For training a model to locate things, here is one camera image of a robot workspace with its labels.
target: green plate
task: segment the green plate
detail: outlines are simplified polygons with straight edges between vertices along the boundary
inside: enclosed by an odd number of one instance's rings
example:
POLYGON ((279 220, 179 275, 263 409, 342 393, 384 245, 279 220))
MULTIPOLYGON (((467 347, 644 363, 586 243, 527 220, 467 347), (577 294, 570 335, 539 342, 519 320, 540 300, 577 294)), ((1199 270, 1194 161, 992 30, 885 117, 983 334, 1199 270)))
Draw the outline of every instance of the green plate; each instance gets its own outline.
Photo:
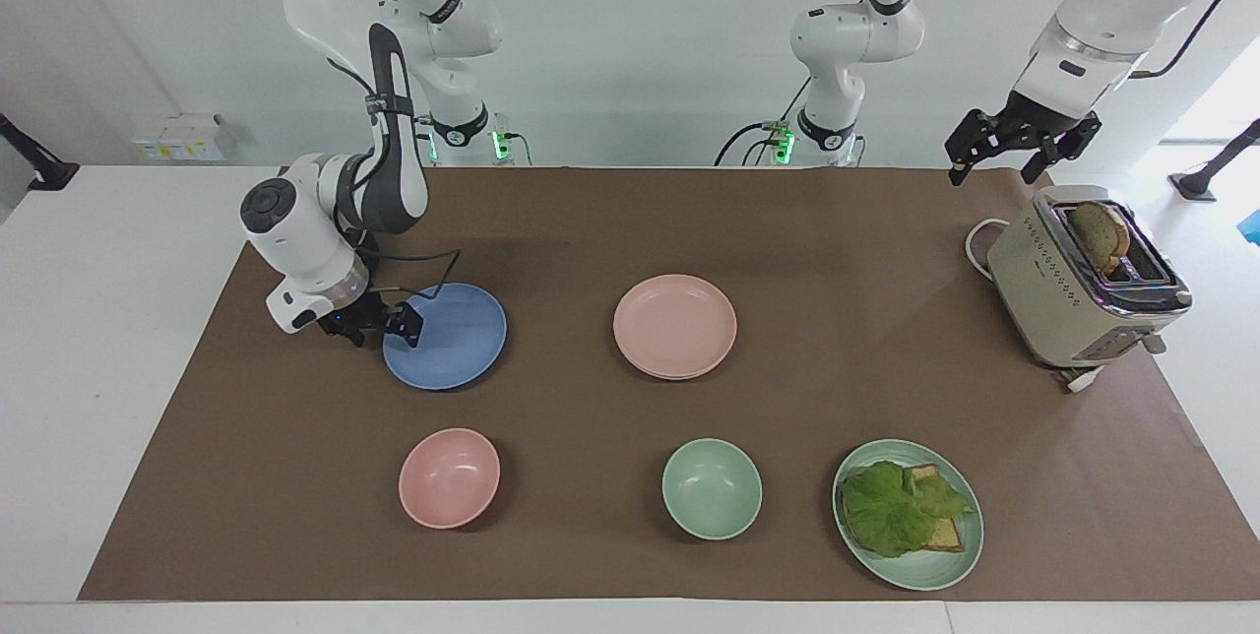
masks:
POLYGON ((976 561, 980 560, 980 551, 984 548, 984 517, 980 516, 980 502, 975 500, 975 492, 971 490, 971 485, 966 483, 963 474, 954 468, 954 464, 926 446, 905 440, 877 440, 859 446, 840 463, 840 469, 835 473, 835 481, 832 483, 830 499, 835 526, 840 529, 844 543, 853 551, 853 556, 867 570, 898 587, 921 592, 944 590, 966 577, 975 567, 976 561), (886 460, 901 466, 932 463, 940 469, 941 476, 949 481, 950 487, 966 497, 975 513, 954 519, 958 534, 963 538, 964 551, 961 553, 919 551, 896 558, 886 558, 858 545, 844 522, 844 510, 839 505, 840 487, 850 475, 877 461, 886 460))
POLYGON ((724 541, 761 510, 761 475, 743 450, 714 439, 678 447, 660 479, 669 516, 692 536, 724 541))

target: white table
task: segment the white table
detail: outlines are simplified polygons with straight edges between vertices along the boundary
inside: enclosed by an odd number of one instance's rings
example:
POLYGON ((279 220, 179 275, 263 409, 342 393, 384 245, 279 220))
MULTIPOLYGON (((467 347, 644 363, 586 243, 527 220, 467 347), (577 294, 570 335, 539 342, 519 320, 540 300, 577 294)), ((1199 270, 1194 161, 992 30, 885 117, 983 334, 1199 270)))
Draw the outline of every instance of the white table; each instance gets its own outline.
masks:
MULTIPOLYGON (((239 198, 275 171, 86 168, 0 226, 0 631, 1260 630, 1260 602, 76 604, 243 246, 239 198)), ((1187 276, 1196 308, 1159 364, 1260 529, 1260 248, 1234 229, 1255 187, 1222 175, 1202 207, 1158 179, 1057 176, 1129 194, 1187 276)))

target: blue plate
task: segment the blue plate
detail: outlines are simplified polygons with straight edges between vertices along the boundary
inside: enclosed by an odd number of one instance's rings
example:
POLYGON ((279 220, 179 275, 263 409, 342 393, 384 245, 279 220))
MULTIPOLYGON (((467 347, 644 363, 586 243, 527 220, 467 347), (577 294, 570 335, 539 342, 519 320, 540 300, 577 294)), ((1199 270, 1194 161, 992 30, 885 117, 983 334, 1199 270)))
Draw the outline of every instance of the blue plate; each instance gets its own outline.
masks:
POLYGON ((425 319, 420 345, 387 335, 382 350, 386 366, 413 388, 450 391, 471 383, 494 366, 508 342, 508 315, 481 287, 449 282, 437 299, 412 297, 407 304, 425 319))

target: plate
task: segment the plate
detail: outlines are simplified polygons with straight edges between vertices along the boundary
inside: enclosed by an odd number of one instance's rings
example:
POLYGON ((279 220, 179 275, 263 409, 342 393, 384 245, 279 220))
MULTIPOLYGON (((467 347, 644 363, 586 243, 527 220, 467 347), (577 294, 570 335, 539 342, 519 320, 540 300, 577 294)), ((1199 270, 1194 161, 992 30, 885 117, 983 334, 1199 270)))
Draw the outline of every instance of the plate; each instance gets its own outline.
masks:
POLYGON ((630 289, 612 316, 617 348, 655 378, 689 379, 717 368, 735 345, 735 308, 722 290, 689 275, 662 275, 630 289))
POLYGON ((877 440, 859 446, 840 463, 840 469, 835 473, 835 480, 832 483, 829 498, 832 499, 832 513, 835 514, 835 527, 840 529, 840 536, 853 551, 853 556, 867 570, 898 587, 930 592, 956 585, 971 572, 976 561, 980 560, 980 551, 984 550, 984 517, 980 514, 980 503, 975 499, 975 492, 963 478, 963 473, 954 468, 954 464, 926 446, 905 440, 877 440), (940 469, 941 476, 949 481, 949 485, 971 503, 975 513, 963 514, 954 519, 959 537, 963 539, 964 551, 961 553, 917 551, 896 558, 886 558, 858 545, 844 523, 844 512, 838 503, 839 489, 850 475, 885 460, 901 466, 932 463, 940 469))
POLYGON ((416 523, 459 528, 494 500, 499 452, 481 432, 452 427, 416 445, 398 473, 398 500, 416 523))
POLYGON ((726 541, 761 513, 761 474, 743 450, 706 437, 674 450, 660 478, 665 508, 697 538, 726 541))
POLYGON ((437 297, 416 296, 407 304, 425 319, 418 345, 391 334, 382 352, 391 372, 413 388, 450 391, 471 383, 494 366, 508 340, 508 315, 481 287, 447 282, 437 297))

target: green light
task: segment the green light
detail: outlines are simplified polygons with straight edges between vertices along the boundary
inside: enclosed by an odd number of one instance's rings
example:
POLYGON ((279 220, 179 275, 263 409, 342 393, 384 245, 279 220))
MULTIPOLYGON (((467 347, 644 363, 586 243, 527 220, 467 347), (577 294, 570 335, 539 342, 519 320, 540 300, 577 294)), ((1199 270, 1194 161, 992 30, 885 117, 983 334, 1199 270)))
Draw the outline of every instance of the green light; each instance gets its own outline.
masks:
POLYGON ((779 164, 791 164, 793 146, 796 146, 796 135, 784 132, 784 139, 779 141, 779 149, 775 150, 775 161, 779 164))
POLYGON ((508 159, 512 155, 512 146, 508 146, 508 140, 503 139, 503 132, 494 131, 491 135, 494 135, 494 154, 500 160, 508 159))

